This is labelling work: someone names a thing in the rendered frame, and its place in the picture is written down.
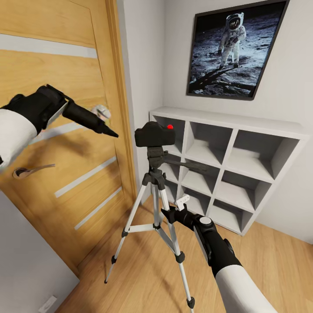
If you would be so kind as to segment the camera tripod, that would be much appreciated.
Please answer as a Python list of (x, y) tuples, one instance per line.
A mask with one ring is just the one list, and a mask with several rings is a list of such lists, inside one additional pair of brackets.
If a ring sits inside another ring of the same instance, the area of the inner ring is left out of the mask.
[[(164, 240), (167, 246), (172, 250), (172, 252), (174, 253), (176, 257), (176, 261), (178, 262), (179, 268), (181, 271), (184, 289), (186, 291), (187, 305), (190, 308), (191, 313), (194, 313), (193, 308), (195, 306), (195, 299), (190, 296), (189, 287), (187, 285), (187, 280), (186, 280), (186, 276), (185, 276), (185, 272), (183, 268), (183, 261), (185, 260), (185, 254), (183, 252), (180, 252), (179, 244), (178, 244), (177, 237), (176, 237), (175, 227), (173, 224), (170, 224), (167, 219), (171, 238), (167, 235), (167, 233), (161, 227), (162, 221), (165, 216), (162, 212), (159, 213), (159, 197), (161, 198), (162, 203), (163, 203), (163, 210), (170, 211), (170, 203), (168, 202), (168, 198), (167, 198), (165, 186), (164, 186), (164, 182), (165, 182), (164, 180), (166, 180), (166, 173), (162, 174), (162, 170), (159, 170), (158, 168), (160, 168), (161, 164), (163, 163), (169, 163), (169, 164), (174, 164), (177, 166), (185, 166), (190, 169), (195, 169), (195, 170), (206, 172), (208, 171), (208, 166), (195, 164), (195, 163), (182, 163), (182, 162), (164, 159), (164, 156), (167, 156), (168, 154), (169, 154), (168, 150), (164, 151), (162, 146), (147, 147), (149, 171), (148, 173), (144, 174), (142, 185), (140, 187), (139, 193), (137, 195), (134, 206), (130, 213), (130, 217), (127, 221), (126, 227), (122, 231), (122, 235), (121, 235), (122, 239), (117, 249), (116, 255), (113, 256), (111, 259), (112, 266), (108, 273), (107, 279), (104, 281), (104, 283), (107, 284), (107, 281), (110, 277), (110, 273), (113, 269), (113, 266), (117, 261), (117, 257), (120, 252), (123, 241), (125, 237), (128, 235), (128, 233), (155, 230), (158, 232), (158, 234), (161, 236), (161, 238)], [(149, 182), (152, 183), (154, 223), (146, 224), (146, 225), (139, 225), (139, 226), (130, 226), (134, 218), (134, 215), (136, 213), (136, 210), (138, 208), (138, 205), (141, 201), (141, 198), (143, 196), (144, 190), (147, 187)]]

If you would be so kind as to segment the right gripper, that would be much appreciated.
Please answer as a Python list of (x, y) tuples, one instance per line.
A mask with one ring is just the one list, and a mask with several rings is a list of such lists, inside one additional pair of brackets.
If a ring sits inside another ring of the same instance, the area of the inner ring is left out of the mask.
[(168, 219), (170, 224), (174, 224), (174, 222), (178, 221), (185, 226), (184, 219), (191, 212), (187, 210), (187, 205), (185, 203), (183, 205), (184, 209), (181, 211), (175, 210), (176, 206), (170, 206), (170, 211), (161, 209), (161, 212), (164, 214), (166, 219)]

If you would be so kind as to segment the digital camera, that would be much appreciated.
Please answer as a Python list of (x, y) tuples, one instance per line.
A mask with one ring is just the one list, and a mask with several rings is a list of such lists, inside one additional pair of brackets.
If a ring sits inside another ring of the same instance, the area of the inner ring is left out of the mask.
[(134, 136), (137, 147), (167, 146), (175, 144), (175, 133), (172, 125), (165, 128), (150, 121), (142, 129), (137, 129)]

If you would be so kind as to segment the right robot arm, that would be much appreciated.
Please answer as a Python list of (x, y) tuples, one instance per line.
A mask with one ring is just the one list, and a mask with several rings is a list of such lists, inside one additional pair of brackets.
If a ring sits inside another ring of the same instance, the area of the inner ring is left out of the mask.
[(170, 211), (161, 209), (170, 224), (178, 221), (195, 232), (204, 257), (218, 285), (226, 313), (278, 313), (255, 285), (228, 239), (222, 239), (211, 218), (187, 210), (187, 194), (174, 201)]

